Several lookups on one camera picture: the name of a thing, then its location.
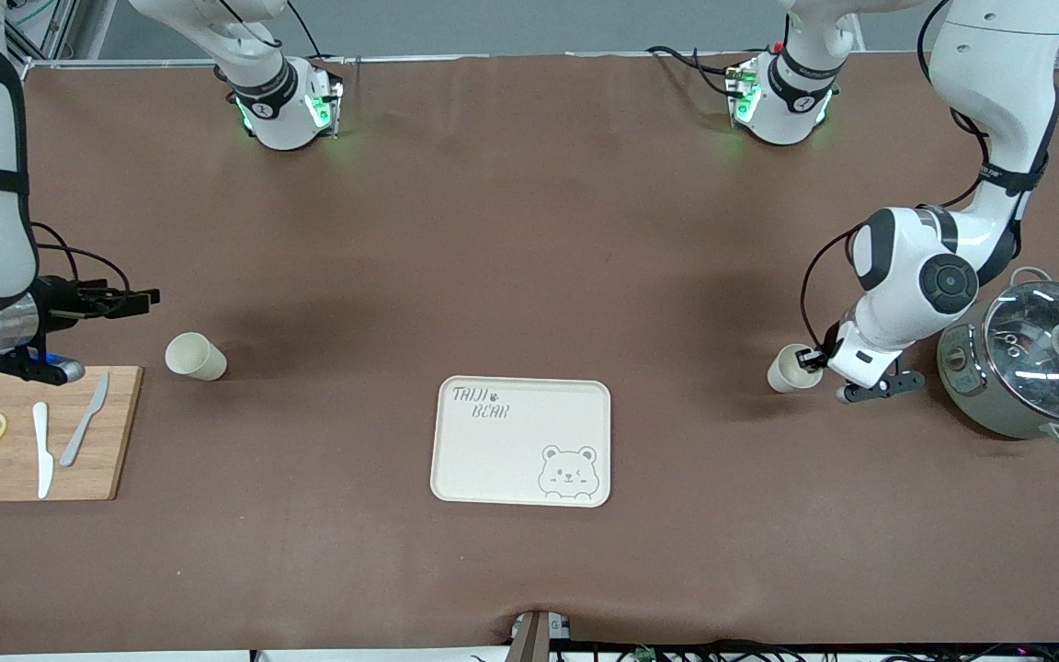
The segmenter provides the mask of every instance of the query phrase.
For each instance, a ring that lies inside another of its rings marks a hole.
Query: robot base
[[[802,142],[815,125],[824,121],[832,92],[819,103],[816,112],[794,113],[770,89],[768,71],[776,57],[764,52],[748,59],[731,72],[726,89],[742,94],[740,100],[730,100],[730,119],[735,125],[747,127],[755,138],[772,145],[794,145]]]
[[[306,146],[319,136],[336,136],[341,122],[341,79],[306,59],[287,58],[287,61],[297,71],[297,92],[276,118],[259,118],[236,102],[248,133],[265,147],[280,150]]]

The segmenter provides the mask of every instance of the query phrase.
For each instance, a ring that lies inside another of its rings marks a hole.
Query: white knife
[[[105,372],[101,375],[101,381],[96,382],[96,393],[88,401],[88,410],[85,410],[80,425],[76,425],[76,431],[72,432],[72,441],[68,442],[67,448],[64,448],[64,455],[59,457],[59,466],[72,466],[72,462],[76,461],[76,453],[80,452],[80,442],[85,441],[85,432],[88,432],[88,423],[92,421],[96,412],[101,411],[102,407],[105,407],[105,395],[107,394],[108,372]]]
[[[35,448],[38,450],[38,498],[47,498],[47,490],[52,488],[52,470],[55,469],[55,457],[47,452],[47,402],[35,402],[31,414],[35,421]]]

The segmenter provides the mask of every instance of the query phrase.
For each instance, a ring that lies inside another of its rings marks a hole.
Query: bear drawing
[[[582,447],[577,451],[567,451],[550,445],[541,451],[541,457],[546,464],[538,477],[538,486],[546,496],[588,500],[599,491],[596,449]]]

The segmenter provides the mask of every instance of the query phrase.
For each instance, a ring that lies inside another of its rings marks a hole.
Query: cup
[[[196,380],[214,381],[227,371],[227,357],[207,336],[191,330],[165,346],[165,368]]]
[[[798,359],[795,358],[795,352],[810,351],[810,348],[804,344],[793,343],[778,351],[778,356],[774,357],[774,361],[766,372],[766,382],[780,394],[793,394],[795,391],[811,389],[819,384],[824,378],[823,370],[808,373],[800,368]]]

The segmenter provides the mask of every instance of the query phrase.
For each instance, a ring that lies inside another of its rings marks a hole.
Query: wooden cutting board
[[[75,463],[59,466],[59,455],[72,439],[96,391],[101,375],[108,372],[105,407],[88,424]],[[129,425],[142,387],[142,369],[136,365],[97,365],[85,377],[62,387],[48,387],[0,374],[0,412],[7,430],[0,439],[0,500],[38,500],[38,462],[32,407],[48,406],[47,449],[55,457],[52,487],[46,500],[111,499],[122,476]]]

